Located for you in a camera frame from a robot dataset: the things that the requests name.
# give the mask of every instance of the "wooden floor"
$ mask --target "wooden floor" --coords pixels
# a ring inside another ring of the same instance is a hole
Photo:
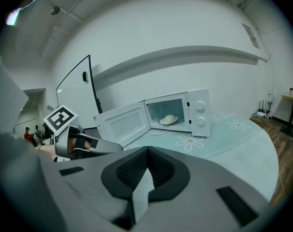
[[[287,197],[293,191],[293,138],[290,138],[286,134],[280,132],[281,127],[285,127],[283,124],[272,120],[271,127],[278,129],[278,135],[276,130],[272,130],[270,127],[266,128],[266,132],[270,135],[271,139],[275,138],[277,141],[275,144],[278,162],[279,162],[279,175],[282,180],[285,196]],[[274,195],[270,201],[272,205],[280,202],[284,198],[280,179],[278,178],[277,186]]]

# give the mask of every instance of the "white microwave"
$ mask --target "white microwave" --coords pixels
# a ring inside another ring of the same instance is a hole
[[[195,89],[160,96],[94,116],[104,140],[125,146],[149,129],[210,135],[209,90]]]

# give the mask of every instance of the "light blue table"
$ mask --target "light blue table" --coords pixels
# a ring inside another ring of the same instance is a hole
[[[151,134],[163,132],[149,131]],[[213,114],[208,138],[179,131],[157,136],[146,133],[124,150],[147,145],[216,162],[252,185],[268,201],[275,191],[279,167],[274,145],[264,130],[238,115]]]

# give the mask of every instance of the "white flower print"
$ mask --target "white flower print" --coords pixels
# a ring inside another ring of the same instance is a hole
[[[181,141],[178,141],[175,143],[176,146],[183,146],[184,145],[184,150],[186,152],[190,152],[193,150],[193,146],[197,148],[203,148],[204,144],[201,143],[200,141],[203,140],[203,138],[198,138],[198,137],[193,137],[192,134],[188,134],[188,137],[185,135],[179,136],[179,139]]]
[[[230,125],[232,130],[239,129],[241,131],[246,131],[245,128],[250,128],[249,125],[246,125],[246,121],[239,122],[238,120],[233,120],[233,122],[228,122],[228,125]]]
[[[135,147],[140,147],[140,146],[138,145],[138,142],[137,142],[137,141],[134,141],[134,142],[132,142],[131,144],[128,144],[128,145],[124,148],[124,150],[130,150],[130,149],[135,148]]]

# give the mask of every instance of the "red shirt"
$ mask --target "red shirt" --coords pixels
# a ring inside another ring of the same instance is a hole
[[[32,142],[32,138],[28,132],[25,133],[25,137],[28,141]]]

